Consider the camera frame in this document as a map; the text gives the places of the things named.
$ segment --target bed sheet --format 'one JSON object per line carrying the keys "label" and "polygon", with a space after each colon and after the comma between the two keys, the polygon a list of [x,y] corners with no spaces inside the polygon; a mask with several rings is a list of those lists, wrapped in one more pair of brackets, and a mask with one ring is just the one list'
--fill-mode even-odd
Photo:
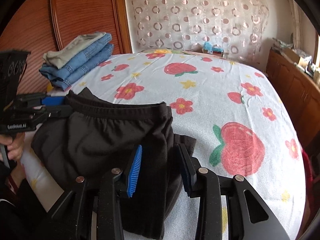
{"label": "bed sheet", "polygon": [[[268,79],[237,62],[193,55],[139,53],[112,56],[72,85],[121,104],[165,101],[175,133],[197,139],[194,156],[221,176],[242,174],[296,238],[305,206],[301,149],[289,115]],[[52,95],[66,92],[53,90]],[[22,163],[46,210],[62,193],[26,136]],[[198,199],[182,191],[165,221],[165,240],[194,239]],[[223,239],[228,239],[222,198]],[[145,239],[125,233],[125,239]]]}

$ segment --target curtain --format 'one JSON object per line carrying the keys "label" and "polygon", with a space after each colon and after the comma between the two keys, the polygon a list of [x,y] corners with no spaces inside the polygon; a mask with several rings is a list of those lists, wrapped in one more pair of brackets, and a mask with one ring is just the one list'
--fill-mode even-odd
{"label": "curtain", "polygon": [[198,50],[204,42],[229,58],[256,61],[267,25],[266,0],[131,0],[143,49]]}
{"label": "curtain", "polygon": [[293,45],[295,49],[301,49],[302,35],[301,35],[301,8],[294,0],[288,0],[293,19]]}

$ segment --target wooden cabinet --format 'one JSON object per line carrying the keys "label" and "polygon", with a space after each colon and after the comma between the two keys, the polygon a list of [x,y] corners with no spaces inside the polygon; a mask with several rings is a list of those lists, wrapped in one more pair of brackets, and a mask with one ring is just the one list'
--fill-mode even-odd
{"label": "wooden cabinet", "polygon": [[285,100],[293,75],[289,68],[284,64],[278,64],[278,69],[275,71],[275,75],[274,87],[276,91],[278,91],[280,98]]}
{"label": "wooden cabinet", "polygon": [[311,88],[304,97],[296,130],[301,143],[308,145],[320,130],[320,93]]}
{"label": "wooden cabinet", "polygon": [[287,93],[284,100],[284,105],[287,110],[289,109],[289,116],[294,127],[298,124],[301,111],[303,110],[307,90],[308,84],[296,75],[293,75],[292,82],[288,89],[289,93]]}
{"label": "wooden cabinet", "polygon": [[268,78],[284,103],[305,148],[320,131],[320,89],[280,54],[270,51]]}

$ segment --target black garment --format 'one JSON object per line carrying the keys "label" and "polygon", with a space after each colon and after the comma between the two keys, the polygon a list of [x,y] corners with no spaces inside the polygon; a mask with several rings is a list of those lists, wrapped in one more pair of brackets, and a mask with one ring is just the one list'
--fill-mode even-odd
{"label": "black garment", "polygon": [[190,154],[196,140],[174,135],[171,108],[118,105],[96,98],[88,89],[72,91],[69,118],[47,121],[32,142],[34,152],[65,189],[82,175],[100,182],[112,168],[125,168],[134,145],[143,148],[136,192],[121,199],[123,228],[148,238],[163,237],[163,222],[180,193],[182,182],[174,146],[185,143]]}
{"label": "black garment", "polygon": [[17,195],[5,185],[0,186],[1,240],[29,239],[46,214],[26,179],[20,184]]}

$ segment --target wooden door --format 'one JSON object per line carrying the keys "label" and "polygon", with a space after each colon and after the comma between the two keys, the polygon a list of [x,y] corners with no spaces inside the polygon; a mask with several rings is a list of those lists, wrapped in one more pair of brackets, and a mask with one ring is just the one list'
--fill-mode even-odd
{"label": "wooden door", "polygon": [[283,101],[294,127],[298,124],[300,113],[304,107],[303,101],[305,100],[309,87],[305,79],[306,77],[299,71],[295,73],[289,85],[286,98]]}
{"label": "wooden door", "polygon": [[296,130],[298,139],[304,148],[320,130],[320,91],[314,86],[310,87],[304,96],[304,108]]}
{"label": "wooden door", "polygon": [[51,27],[49,0],[26,0],[13,15],[0,37],[0,50],[27,50],[28,67],[18,93],[46,91],[49,81],[39,73],[42,55],[58,49]]}
{"label": "wooden door", "polygon": [[285,101],[289,85],[293,79],[293,74],[290,72],[289,67],[278,63],[278,69],[275,70],[274,74],[274,88],[276,89],[279,97],[282,101]]}
{"label": "wooden door", "polygon": [[115,46],[113,54],[131,52],[124,0],[50,1],[53,28],[59,49],[80,34],[101,31],[111,33],[110,43]]}

